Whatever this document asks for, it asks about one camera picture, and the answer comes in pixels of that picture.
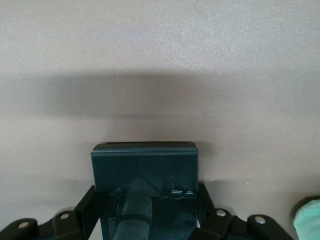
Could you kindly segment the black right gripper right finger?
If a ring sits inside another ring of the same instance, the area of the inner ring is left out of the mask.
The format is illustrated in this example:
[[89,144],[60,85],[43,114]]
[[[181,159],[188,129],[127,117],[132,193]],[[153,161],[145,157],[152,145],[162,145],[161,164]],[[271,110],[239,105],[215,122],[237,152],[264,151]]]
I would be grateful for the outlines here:
[[246,221],[216,208],[204,183],[198,184],[198,221],[191,240],[291,240],[272,217],[254,214]]

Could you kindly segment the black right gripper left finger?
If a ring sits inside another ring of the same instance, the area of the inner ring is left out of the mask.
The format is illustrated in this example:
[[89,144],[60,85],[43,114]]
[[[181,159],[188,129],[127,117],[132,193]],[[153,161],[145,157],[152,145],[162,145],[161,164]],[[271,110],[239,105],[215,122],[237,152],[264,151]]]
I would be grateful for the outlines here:
[[34,218],[13,221],[0,231],[2,240],[88,240],[99,219],[97,193],[91,186],[73,210],[39,225]]

